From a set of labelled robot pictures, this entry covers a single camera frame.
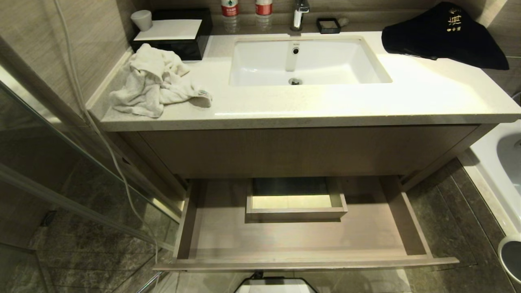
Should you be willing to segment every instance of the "red bottle label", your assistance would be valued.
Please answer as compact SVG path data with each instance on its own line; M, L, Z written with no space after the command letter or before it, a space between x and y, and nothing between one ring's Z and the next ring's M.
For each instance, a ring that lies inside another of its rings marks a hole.
M273 4L255 5L255 13L258 15L270 15L273 12Z
M221 9L222 9L222 15L224 16L237 16L239 15L239 4L233 6L233 7L226 7L226 6L222 6L221 5Z

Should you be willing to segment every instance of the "white sink basin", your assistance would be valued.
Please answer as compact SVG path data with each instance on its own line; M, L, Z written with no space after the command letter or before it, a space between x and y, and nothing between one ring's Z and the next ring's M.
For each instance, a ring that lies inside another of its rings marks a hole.
M230 75L232 86L387 82L369 46L353 38L237 42Z

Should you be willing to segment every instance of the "tissue box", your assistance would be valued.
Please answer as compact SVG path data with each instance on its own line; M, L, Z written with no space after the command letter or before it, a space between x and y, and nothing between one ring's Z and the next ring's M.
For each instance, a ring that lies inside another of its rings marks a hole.
M174 51L181 60L202 60L212 32L209 9L157 10L152 13L153 26L139 32L130 41L137 51L142 44Z

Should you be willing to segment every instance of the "white bathtub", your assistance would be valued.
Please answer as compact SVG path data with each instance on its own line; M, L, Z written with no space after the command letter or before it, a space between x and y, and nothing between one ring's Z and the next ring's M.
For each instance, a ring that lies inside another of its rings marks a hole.
M499 124L474 143L468 154L501 204L504 213L499 214L506 214L521 233L521 120ZM503 227L507 225L501 215L494 215Z

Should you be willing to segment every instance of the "crumpled towel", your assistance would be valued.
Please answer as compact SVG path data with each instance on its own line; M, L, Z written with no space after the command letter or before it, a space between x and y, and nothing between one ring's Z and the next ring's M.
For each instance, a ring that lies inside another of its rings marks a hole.
M210 107L212 96L185 76L190 69L172 51L143 44L130 57L130 75L119 91L110 93L112 107L120 112L157 118L165 104L201 97Z

